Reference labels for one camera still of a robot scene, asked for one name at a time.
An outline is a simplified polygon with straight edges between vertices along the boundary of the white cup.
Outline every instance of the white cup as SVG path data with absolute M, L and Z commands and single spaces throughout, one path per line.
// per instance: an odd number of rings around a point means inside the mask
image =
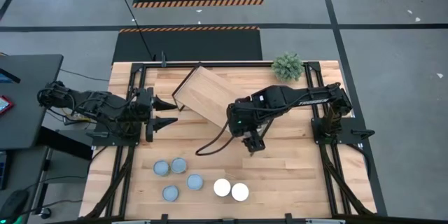
M 225 178 L 218 179 L 213 185 L 213 190 L 219 197 L 225 197 L 230 193 L 230 182 Z
M 232 187 L 232 197 L 235 200 L 242 202 L 246 200 L 248 196 L 249 196 L 249 188 L 247 188 L 247 185 L 244 185 L 243 183 L 236 183 Z

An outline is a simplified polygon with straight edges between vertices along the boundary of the red object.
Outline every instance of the red object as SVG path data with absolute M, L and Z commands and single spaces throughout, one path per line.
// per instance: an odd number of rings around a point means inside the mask
M 3 115 L 12 107 L 14 107 L 14 103 L 12 101 L 8 100 L 5 96 L 0 96 L 0 115 Z

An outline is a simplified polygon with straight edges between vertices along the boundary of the wooden board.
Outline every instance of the wooden board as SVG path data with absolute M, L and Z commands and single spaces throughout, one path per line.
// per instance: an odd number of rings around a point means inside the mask
M 238 85 L 234 85 L 200 66 L 174 95 L 179 103 L 200 114 L 202 117 L 223 128 L 227 122 L 226 109 L 236 99 L 250 95 Z
M 131 63 L 114 64 L 110 92 L 125 97 L 130 67 Z M 337 61 L 321 62 L 321 68 L 325 84 L 343 83 Z M 146 87 L 154 87 L 155 94 L 172 103 L 172 92 L 190 70 L 149 69 Z M 248 94 L 279 84 L 269 67 L 208 70 Z M 306 88 L 305 77 L 290 83 L 290 86 Z M 218 154 L 197 157 L 195 151 L 213 139 L 220 127 L 189 108 L 182 112 L 160 111 L 156 114 L 178 117 L 179 120 L 155 133 L 153 143 L 145 142 L 144 135 L 141 138 L 134 156 L 126 219 L 160 219 L 161 214 L 169 214 L 171 219 L 284 218 L 285 213 L 292 213 L 294 218 L 330 216 L 319 148 L 313 142 L 310 106 L 294 108 L 277 118 L 265 137 L 266 150 L 255 153 L 253 157 L 239 139 Z M 229 137 L 230 133 L 225 132 L 208 151 L 218 148 Z M 346 146 L 340 146 L 339 153 L 349 187 L 368 209 L 375 211 L 363 156 Z M 109 186 L 114 155 L 114 148 L 108 148 L 92 163 L 81 216 L 92 209 Z M 156 160 L 170 162 L 176 157 L 187 160 L 188 171 L 185 174 L 167 177 L 153 174 L 152 166 Z M 204 178 L 204 187 L 200 191 L 187 189 L 186 178 L 193 173 Z M 229 179 L 232 184 L 245 183 L 250 190 L 249 198 L 245 202 L 236 202 L 231 197 L 215 196 L 213 183 L 219 178 Z M 168 203 L 162 199 L 162 189 L 168 185 L 180 189 L 176 202 Z M 342 209 L 337 188 L 335 193 L 338 207 Z M 118 205 L 119 200 L 115 200 L 114 208 Z

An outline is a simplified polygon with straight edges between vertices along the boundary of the light blue cup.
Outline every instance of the light blue cup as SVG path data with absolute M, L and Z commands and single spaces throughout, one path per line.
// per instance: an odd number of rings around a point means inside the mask
M 171 162 L 171 170 L 177 174 L 184 173 L 187 170 L 187 162 L 182 157 L 176 157 Z
M 163 188 L 162 196 L 164 200 L 173 202 L 179 196 L 179 189 L 177 189 L 175 185 L 168 185 L 167 187 Z
M 159 160 L 154 164 L 153 171 L 158 176 L 166 176 L 169 174 L 169 164 L 165 160 Z
M 191 174 L 187 178 L 187 186 L 190 190 L 201 190 L 204 180 L 199 174 Z

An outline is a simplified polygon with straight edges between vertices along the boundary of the orange and black striped tape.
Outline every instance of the orange and black striped tape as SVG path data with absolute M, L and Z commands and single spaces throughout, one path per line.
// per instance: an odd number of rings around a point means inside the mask
M 130 28 L 130 29 L 121 29 L 122 32 L 175 32 L 175 31 L 216 31 L 216 30 L 236 30 L 236 29 L 260 29 L 254 26 L 245 26 L 245 27 L 165 27 L 165 28 Z
M 191 6 L 245 6 L 260 5 L 263 0 L 196 0 L 196 1 L 156 1 L 132 4 L 134 8 L 191 7 Z

